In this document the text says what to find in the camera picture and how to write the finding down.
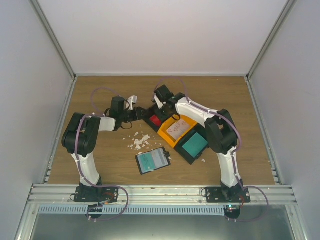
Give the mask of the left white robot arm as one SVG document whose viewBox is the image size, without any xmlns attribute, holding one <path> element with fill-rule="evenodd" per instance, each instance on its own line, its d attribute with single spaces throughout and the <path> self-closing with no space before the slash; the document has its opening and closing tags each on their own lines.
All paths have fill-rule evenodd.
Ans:
<svg viewBox="0 0 320 240">
<path fill-rule="evenodd" d="M 124 99 L 115 96 L 110 108 L 102 115 L 76 112 L 62 136 L 62 146 L 71 154 L 80 175 L 78 193 L 85 192 L 92 202 L 98 202 L 103 197 L 101 176 L 97 171 L 93 151 L 100 132 L 116 132 L 123 129 L 123 124 L 132 124 L 143 118 L 146 110 L 134 107 L 138 97 L 135 95 Z"/>
</svg>

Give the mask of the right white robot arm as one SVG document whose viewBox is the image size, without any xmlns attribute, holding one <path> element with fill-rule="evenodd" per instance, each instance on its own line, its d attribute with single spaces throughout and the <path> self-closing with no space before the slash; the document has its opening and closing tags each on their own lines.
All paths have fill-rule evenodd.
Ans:
<svg viewBox="0 0 320 240">
<path fill-rule="evenodd" d="M 166 85 L 154 90 L 153 101 L 162 112 L 186 116 L 204 127 L 208 146 L 219 161 L 221 196 L 228 203 L 234 202 L 243 189 L 236 155 L 241 137 L 230 113 L 205 107 L 183 93 L 174 95 Z"/>
</svg>

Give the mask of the teal VIP card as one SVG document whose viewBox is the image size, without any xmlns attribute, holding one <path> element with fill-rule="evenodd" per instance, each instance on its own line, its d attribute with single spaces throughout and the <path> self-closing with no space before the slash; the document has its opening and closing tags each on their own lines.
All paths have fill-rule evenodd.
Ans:
<svg viewBox="0 0 320 240">
<path fill-rule="evenodd" d="M 151 172 L 156 168 L 155 162 L 150 152 L 139 154 L 137 158 L 142 174 Z"/>
</svg>

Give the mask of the black leather card holder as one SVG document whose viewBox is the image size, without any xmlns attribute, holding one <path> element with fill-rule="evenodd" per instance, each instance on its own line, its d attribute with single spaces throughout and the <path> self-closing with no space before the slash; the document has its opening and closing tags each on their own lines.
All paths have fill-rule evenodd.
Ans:
<svg viewBox="0 0 320 240">
<path fill-rule="evenodd" d="M 153 171 L 149 171 L 147 173 L 154 172 L 156 170 L 159 170 L 159 169 L 162 169 L 162 168 L 165 168 L 165 167 L 168 167 L 171 165 L 171 161 L 170 161 L 171 155 L 168 151 L 166 151 L 166 149 L 164 147 L 159 147 L 159 148 L 156 148 L 156 149 L 153 149 L 153 150 L 150 150 L 147 152 L 143 152 L 140 154 L 144 154 L 144 153 L 151 153 L 154 164 L 155 164 L 155 169 Z M 138 162 L 138 155 L 140 155 L 140 154 L 137 154 L 135 156 L 135 160 L 136 160 L 140 175 L 145 175 L 147 173 L 142 174 L 141 168 L 140 168 L 140 165 Z"/>
</svg>

